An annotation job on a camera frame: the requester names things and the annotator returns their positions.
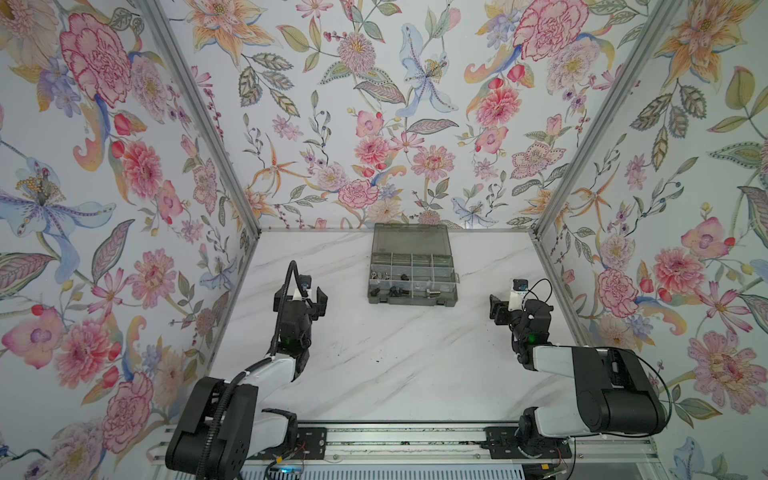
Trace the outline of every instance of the floral wall panel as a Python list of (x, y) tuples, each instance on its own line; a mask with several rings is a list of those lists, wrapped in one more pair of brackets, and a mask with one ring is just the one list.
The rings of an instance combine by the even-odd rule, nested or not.
[(0, 477), (140, 478), (253, 235), (130, 2), (0, 1)]
[(265, 227), (531, 226), (655, 2), (163, 7)]
[(687, 2), (545, 237), (586, 336), (666, 381), (681, 480), (768, 472), (766, 20)]

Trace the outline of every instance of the pink peony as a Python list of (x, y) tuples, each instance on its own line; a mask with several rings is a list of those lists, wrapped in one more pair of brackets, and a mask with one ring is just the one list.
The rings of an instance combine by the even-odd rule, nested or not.
[(170, 180), (163, 182), (163, 187), (157, 195), (157, 206), (160, 210), (161, 218), (169, 225), (173, 223), (170, 219), (171, 217), (178, 217), (184, 211), (184, 208), (181, 206), (181, 200), (176, 195), (176, 188), (174, 188)]
[(357, 136), (367, 137), (377, 135), (384, 126), (384, 118), (378, 118), (376, 115), (361, 111), (357, 114)]
[(101, 419), (67, 425), (55, 436), (51, 460), (46, 466), (53, 480), (82, 480), (90, 478), (101, 462), (104, 433)]
[(725, 240), (725, 230), (717, 217), (706, 219), (681, 237), (682, 244), (700, 258), (718, 258), (727, 255), (729, 248), (723, 240)]
[(89, 13), (69, 15), (69, 31), (59, 36), (61, 54), (80, 89), (114, 108), (131, 89), (131, 63), (118, 34)]
[(634, 240), (617, 233), (600, 245), (600, 255), (608, 268), (625, 271), (634, 253)]
[(138, 437), (149, 418), (153, 392), (152, 381), (143, 372), (137, 372), (130, 382), (118, 383), (101, 423), (107, 450), (120, 453)]
[(355, 148), (355, 156), (368, 165), (382, 163), (389, 155), (389, 142), (383, 137), (365, 137)]
[(429, 151), (424, 148), (416, 154), (411, 169), (417, 175), (424, 174), (428, 179), (436, 182), (448, 176), (446, 171), (453, 170), (454, 159), (456, 159), (455, 155), (449, 153), (445, 147), (437, 148), (432, 145)]
[(768, 381), (768, 371), (765, 367), (750, 364), (757, 358), (754, 350), (737, 352), (738, 346), (739, 337), (730, 330), (725, 336), (709, 332), (704, 334), (703, 343), (690, 339), (688, 356), (698, 363), (694, 369), (694, 388), (704, 395), (712, 395), (712, 400), (720, 407), (725, 406), (727, 393), (730, 408), (746, 415), (756, 404), (766, 406), (766, 391), (759, 384)]
[(551, 57), (576, 39), (588, 16), (582, 0), (534, 0), (515, 30), (512, 46), (522, 45), (523, 59)]
[(547, 90), (550, 92), (572, 87), (583, 80), (600, 56), (600, 45), (589, 37), (570, 44), (566, 49), (550, 58), (547, 76)]
[(501, 148), (502, 142), (507, 137), (509, 129), (507, 127), (492, 127), (484, 131), (475, 142), (476, 150), (485, 150), (490, 154), (495, 154)]
[(656, 262), (654, 273), (660, 286), (672, 293), (694, 293), (704, 281), (704, 265), (683, 248), (663, 248)]
[(163, 180), (163, 171), (153, 147), (147, 147), (143, 141), (129, 143), (123, 154), (123, 168), (123, 176), (136, 195), (154, 197)]
[(362, 33), (351, 33), (339, 42), (341, 62), (353, 74), (365, 74), (376, 63), (373, 43)]
[(349, 208), (363, 208), (379, 199), (379, 188), (368, 180), (355, 180), (339, 189), (339, 201)]
[(548, 144), (536, 141), (525, 152), (512, 155), (513, 178), (533, 177), (565, 155), (564, 148), (552, 148)]
[(209, 158), (205, 162), (205, 167), (196, 167), (192, 170), (194, 175), (195, 188), (192, 198), (199, 204), (205, 205), (205, 211), (211, 215), (216, 209), (216, 200), (218, 197), (216, 185), (216, 168), (213, 161)]
[(72, 326), (61, 344), (62, 353), (56, 356), (59, 385), (73, 389), (80, 381), (90, 382), (104, 367), (111, 347), (104, 324), (86, 319)]
[(482, 99), (477, 119), (483, 127), (503, 125), (520, 110), (522, 100), (518, 91), (510, 87), (496, 88)]
[(609, 268), (598, 277), (598, 286), (600, 300), (615, 316), (627, 318), (637, 311), (637, 289), (630, 277)]
[(2, 336), (2, 344), (24, 363), (41, 369), (51, 362), (53, 351), (58, 348), (64, 326), (58, 311), (43, 310), (40, 316), (22, 320)]
[(152, 252), (144, 252), (144, 262), (136, 262), (134, 268), (139, 273), (129, 276), (126, 283), (133, 284), (133, 296), (136, 300), (144, 299), (144, 309), (157, 306), (157, 298), (169, 295), (176, 291), (174, 280), (176, 271), (174, 259), (165, 254), (161, 248)]

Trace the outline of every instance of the black plastic part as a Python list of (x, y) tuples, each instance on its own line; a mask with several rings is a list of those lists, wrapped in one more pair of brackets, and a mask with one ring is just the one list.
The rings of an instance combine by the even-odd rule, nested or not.
[(571, 449), (564, 439), (550, 439), (540, 436), (521, 441), (515, 436), (516, 430), (516, 427), (486, 427), (485, 442), (480, 446), (487, 449), (494, 460), (527, 458), (518, 447), (530, 456), (541, 455), (539, 458), (571, 457)]
[(661, 432), (664, 409), (636, 356), (610, 348), (571, 351), (579, 415), (592, 432)]
[[(293, 458), (304, 458), (305, 460), (323, 460), (326, 456), (326, 436), (328, 429), (323, 428), (298, 428), (294, 432), (294, 445), (305, 445), (303, 452), (298, 452)], [(273, 449), (267, 449), (248, 458), (249, 460), (274, 460), (285, 454), (282, 445)]]
[[(220, 398), (226, 385), (222, 379), (211, 377), (204, 377), (195, 384), (165, 454), (165, 466), (170, 470), (191, 474), (197, 471), (200, 452), (208, 437), (206, 417), (213, 416), (216, 408), (214, 400)], [(232, 480), (240, 473), (250, 447), (258, 391), (252, 385), (235, 387), (205, 465), (208, 478)]]

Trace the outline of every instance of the white marble surface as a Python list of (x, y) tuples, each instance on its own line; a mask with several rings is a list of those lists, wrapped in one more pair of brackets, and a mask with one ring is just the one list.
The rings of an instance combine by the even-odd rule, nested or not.
[[(301, 377), (265, 400), (303, 420), (492, 421), (517, 419), (572, 383), (529, 372), (510, 332), (488, 318), (488, 295), (502, 297), (511, 278), (530, 284), (544, 271), (526, 233), (451, 233), (458, 302), (444, 306), (371, 305), (366, 298), (372, 233), (266, 232), (214, 361), (211, 376), (231, 378), (268, 350), (273, 294), (296, 260), (329, 297), (313, 325)], [(542, 299), (548, 285), (536, 292)], [(551, 298), (551, 341), (572, 344)]]

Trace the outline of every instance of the black mounting plate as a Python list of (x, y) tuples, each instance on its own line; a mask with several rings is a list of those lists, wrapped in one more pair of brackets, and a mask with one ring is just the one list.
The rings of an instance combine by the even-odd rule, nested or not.
[(481, 447), (488, 449), (494, 460), (528, 458), (520, 452), (518, 447), (531, 457), (536, 455), (541, 455), (538, 458), (571, 457), (571, 448), (565, 439), (542, 437), (520, 444), (515, 437), (515, 430), (516, 427), (485, 427), (485, 442)]
[[(327, 435), (328, 429), (299, 427), (299, 432), (296, 435), (296, 444), (305, 444), (306, 446), (304, 447), (304, 453), (298, 452), (292, 459), (323, 460), (326, 456)], [(285, 452), (282, 452), (280, 447), (275, 447), (259, 452), (249, 457), (248, 460), (274, 460), (283, 453)]]

